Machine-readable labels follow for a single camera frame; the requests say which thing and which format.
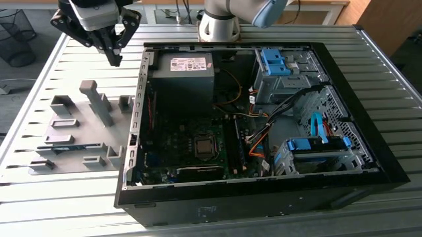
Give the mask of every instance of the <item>wastebasket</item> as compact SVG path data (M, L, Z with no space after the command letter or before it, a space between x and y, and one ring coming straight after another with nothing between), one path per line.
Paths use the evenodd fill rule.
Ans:
M37 36L21 9L0 9L0 24L3 23L15 24L19 27L21 34L17 36L23 37L25 41Z
M0 22L0 57L12 67L33 63L35 54L19 27Z

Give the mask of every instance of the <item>wire bundle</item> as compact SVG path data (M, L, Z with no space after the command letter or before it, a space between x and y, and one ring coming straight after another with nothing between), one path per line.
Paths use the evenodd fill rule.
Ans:
M288 111L294 107L294 105L295 105L296 101L299 100L299 98L302 97L302 95L304 95L312 91L319 91L322 88L323 88L322 85L314 85L310 88L304 88L304 89L299 90L295 94L288 96L288 98L275 107L275 109L272 110L272 112L268 115L268 118L267 118L267 121L266 121L263 128L255 134L252 134L251 136L248 136L246 138L247 143L251 143L259 137L259 135L262 135L259 140L255 142L255 144L252 145L252 148L250 150L251 156L264 157L262 154L254 153L254 150L255 150L258 144L264 139L264 137L268 135L270 128L274 125L278 116L282 115L286 111Z

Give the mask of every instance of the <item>barcode sticker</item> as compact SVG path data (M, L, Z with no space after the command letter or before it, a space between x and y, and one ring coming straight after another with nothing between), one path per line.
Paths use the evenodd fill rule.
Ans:
M266 171L270 171L270 164L268 164L268 162L266 162L264 159L263 159L262 165L263 165L263 168L266 169Z
M175 71L204 71L207 70L206 58L172 58L170 70Z

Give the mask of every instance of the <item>slotted aluminum surface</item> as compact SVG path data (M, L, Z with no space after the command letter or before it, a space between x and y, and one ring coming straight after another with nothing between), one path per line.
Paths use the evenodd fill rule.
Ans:
M342 210L216 222L146 230L122 209L114 208L118 171L31 176L36 156L25 151L43 144L55 95L85 100L84 79L95 79L108 99L135 94L144 42L196 41L195 27L143 26L123 49L120 68L106 56L61 36L31 91L8 137L0 160L0 233L57 236L418 236L422 233L422 109L419 95L391 67L365 32L353 27L242 27L243 41L317 41L326 47L363 106L375 121L411 182L373 195Z

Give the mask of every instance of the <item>wooden cabinet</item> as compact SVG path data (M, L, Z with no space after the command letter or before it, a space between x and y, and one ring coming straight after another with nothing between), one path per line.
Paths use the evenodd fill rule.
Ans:
M338 25L358 24L391 56L422 25L422 0L350 0Z

